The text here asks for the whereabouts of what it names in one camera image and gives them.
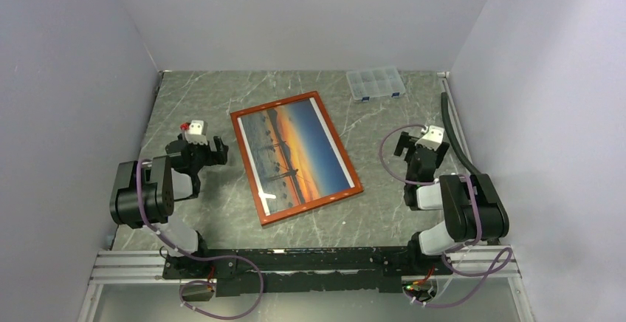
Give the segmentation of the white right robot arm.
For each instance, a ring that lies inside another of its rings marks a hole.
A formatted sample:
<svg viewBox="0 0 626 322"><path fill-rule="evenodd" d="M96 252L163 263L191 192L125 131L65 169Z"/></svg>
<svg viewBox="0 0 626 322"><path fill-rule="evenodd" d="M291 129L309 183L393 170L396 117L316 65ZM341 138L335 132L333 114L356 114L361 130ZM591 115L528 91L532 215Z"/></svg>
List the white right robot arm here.
<svg viewBox="0 0 626 322"><path fill-rule="evenodd" d="M438 210L444 216L434 227L414 233L407 243L406 264L416 274L427 272L435 256L476 239L503 238L510 228L508 214L489 175L436 177L450 147L443 135L438 127L426 130L421 137L403 131L393 153L403 156L407 163L402 179L405 204L411 210Z"/></svg>

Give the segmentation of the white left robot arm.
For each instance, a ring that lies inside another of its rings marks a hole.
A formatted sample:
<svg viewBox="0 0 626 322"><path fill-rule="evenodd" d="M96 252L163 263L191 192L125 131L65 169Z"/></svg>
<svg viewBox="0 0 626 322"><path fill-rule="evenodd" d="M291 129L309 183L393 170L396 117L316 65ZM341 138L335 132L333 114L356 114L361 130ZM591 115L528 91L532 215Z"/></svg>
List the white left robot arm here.
<svg viewBox="0 0 626 322"><path fill-rule="evenodd" d="M175 202L195 199L202 183L201 169L225 165L229 147L218 136L209 144L192 144L180 135L165 147L165 155L118 165L109 211L117 225L145 229L166 246L168 255L182 259L182 268L201 278L212 258L203 249L202 236L175 212Z"/></svg>

